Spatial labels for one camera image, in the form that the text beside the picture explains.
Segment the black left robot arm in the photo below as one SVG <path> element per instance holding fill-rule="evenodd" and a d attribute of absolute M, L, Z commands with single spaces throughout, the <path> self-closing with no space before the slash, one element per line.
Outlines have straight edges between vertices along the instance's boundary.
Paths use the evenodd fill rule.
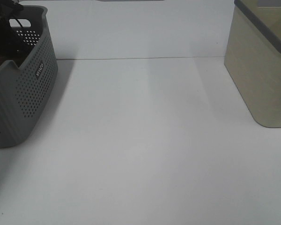
<path fill-rule="evenodd" d="M 23 25 L 16 17 L 24 10 L 23 5 L 13 0 L 0 0 L 0 56 L 22 57 L 29 54 L 32 47 L 28 46 L 24 40 L 13 30 L 9 20 L 15 19 L 24 31 Z"/>

